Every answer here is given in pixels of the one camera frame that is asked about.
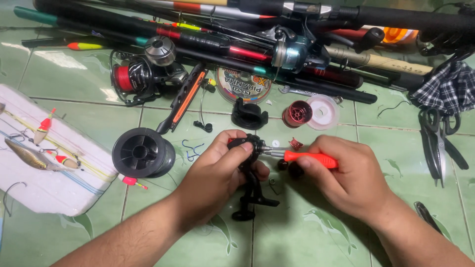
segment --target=gear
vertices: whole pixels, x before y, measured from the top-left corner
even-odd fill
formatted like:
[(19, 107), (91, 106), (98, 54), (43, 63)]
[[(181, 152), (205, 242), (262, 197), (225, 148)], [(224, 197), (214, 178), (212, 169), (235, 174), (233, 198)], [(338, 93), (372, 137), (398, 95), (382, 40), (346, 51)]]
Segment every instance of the gear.
[(272, 147), (280, 147), (280, 142), (279, 142), (279, 140), (273, 140), (273, 141), (272, 141)]

